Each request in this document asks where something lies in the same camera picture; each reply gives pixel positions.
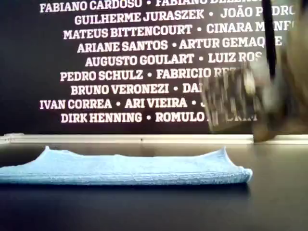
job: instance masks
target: black wall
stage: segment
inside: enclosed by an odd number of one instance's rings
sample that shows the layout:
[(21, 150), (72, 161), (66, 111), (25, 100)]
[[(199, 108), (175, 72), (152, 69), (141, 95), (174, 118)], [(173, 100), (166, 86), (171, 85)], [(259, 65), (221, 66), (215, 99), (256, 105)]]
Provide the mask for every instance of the black wall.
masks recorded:
[[(208, 133), (206, 120), (202, 122), (155, 122), (156, 112), (198, 112), (204, 110), (201, 103), (200, 94), (183, 93), (183, 83), (197, 84), (198, 79), (157, 79), (157, 69), (178, 69), (178, 68), (210, 68), (214, 74), (215, 67), (235, 67), (237, 63), (209, 63), (209, 53), (219, 52), (264, 52), (264, 48), (257, 47), (222, 47), (224, 38), (237, 37), (262, 37), (263, 31), (236, 32), (236, 33), (208, 33), (208, 24), (214, 23), (238, 23), (250, 22), (255, 30), (256, 22), (262, 21), (262, 15), (256, 16), (256, 7), (261, 4), (257, 2), (238, 3), (210, 3), (175, 6), (156, 6), (156, 0), (151, 4), (143, 1), (141, 8), (108, 9), (99, 11), (79, 11), (60, 13), (40, 13), (40, 3), (47, 1), (39, 0), (2, 0), (0, 1), (0, 134), (22, 132), (22, 133), (60, 133), (60, 134), (137, 134), (137, 133), (161, 133), (161, 134), (189, 134)], [(222, 18), (224, 8), (252, 7), (252, 17)], [(80, 25), (74, 23), (77, 15), (89, 14), (110, 14), (110, 13), (131, 13), (141, 12), (142, 17), (147, 12), (172, 11), (175, 10), (204, 10), (204, 19), (183, 19), (178, 21), (157, 21), (157, 22), (133, 22), (133, 23), (113, 23), (97, 25)], [(291, 20), (291, 15), (281, 13), (274, 17), (277, 21)], [(191, 34), (167, 35), (153, 37), (115, 37), (96, 39), (63, 39), (64, 30), (80, 30), (101, 28), (109, 30), (111, 27), (131, 27), (131, 26), (163, 26), (163, 25), (192, 25)], [(285, 31), (276, 31), (277, 36), (281, 36)], [(179, 49), (182, 39), (208, 39), (218, 38), (219, 48), (201, 49)], [(77, 53), (80, 43), (104, 43), (104, 42), (131, 42), (142, 40), (166, 40), (167, 50), (150, 51), (115, 51), (101, 53)], [(191, 64), (168, 64), (168, 65), (141, 65), (135, 66), (99, 66), (86, 67), (88, 57), (150, 54), (179, 54), (193, 53), (193, 63)], [(143, 79), (139, 80), (118, 80), (118, 81), (60, 81), (60, 72), (75, 71), (107, 71), (107, 70), (143, 70)], [(113, 94), (111, 85), (116, 84), (169, 84), (169, 94)], [(71, 85), (108, 85), (110, 93), (106, 95), (71, 95)], [(185, 98), (188, 107), (183, 108), (150, 108), (145, 104), (145, 108), (124, 108), (127, 99), (133, 98)], [(113, 108), (109, 109), (65, 109), (47, 110), (40, 109), (40, 100), (69, 100), (69, 99), (109, 99)], [(140, 123), (61, 123), (63, 113), (142, 113)]]

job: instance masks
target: black table surface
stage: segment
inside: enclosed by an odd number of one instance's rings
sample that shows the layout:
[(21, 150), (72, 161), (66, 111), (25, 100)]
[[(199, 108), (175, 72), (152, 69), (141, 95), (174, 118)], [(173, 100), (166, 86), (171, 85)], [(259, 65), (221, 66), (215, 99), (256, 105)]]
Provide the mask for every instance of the black table surface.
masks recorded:
[[(44, 144), (0, 146), (0, 165), (35, 159)], [(198, 155), (221, 145), (52, 144), (79, 154)], [(227, 145), (251, 168), (248, 185), (71, 187), (0, 185), (0, 231), (306, 231), (308, 146)]]

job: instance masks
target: black cable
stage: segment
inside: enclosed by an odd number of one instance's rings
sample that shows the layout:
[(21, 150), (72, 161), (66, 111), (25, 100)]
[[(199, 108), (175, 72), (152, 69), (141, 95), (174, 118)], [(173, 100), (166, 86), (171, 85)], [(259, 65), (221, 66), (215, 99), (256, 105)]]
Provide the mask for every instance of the black cable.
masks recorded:
[(263, 20), (265, 28), (265, 45), (266, 58), (269, 64), (269, 73), (271, 79), (275, 76), (276, 68), (276, 48), (275, 48), (275, 32), (273, 25), (273, 16), (271, 9), (271, 0), (262, 0)]

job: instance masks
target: blue microfiber towel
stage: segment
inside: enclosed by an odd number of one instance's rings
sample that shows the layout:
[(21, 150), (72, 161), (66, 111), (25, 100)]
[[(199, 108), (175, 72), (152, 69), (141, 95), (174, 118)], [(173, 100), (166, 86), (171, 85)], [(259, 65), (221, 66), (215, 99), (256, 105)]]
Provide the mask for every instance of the blue microfiber towel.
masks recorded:
[(46, 147), (34, 161), (0, 168), (0, 183), (59, 185), (204, 185), (248, 182), (226, 149), (199, 156), (79, 155)]

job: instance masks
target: white trim strip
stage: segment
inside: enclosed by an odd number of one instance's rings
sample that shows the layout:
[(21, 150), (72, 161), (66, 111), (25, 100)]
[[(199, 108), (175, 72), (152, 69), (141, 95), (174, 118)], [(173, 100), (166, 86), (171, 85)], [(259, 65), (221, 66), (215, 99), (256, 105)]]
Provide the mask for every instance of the white trim strip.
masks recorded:
[(0, 136), (0, 145), (10, 143), (10, 139), (5, 136)]
[[(25, 135), (7, 134), (6, 143), (252, 144), (252, 135)], [(308, 135), (281, 135), (266, 144), (308, 144)]]

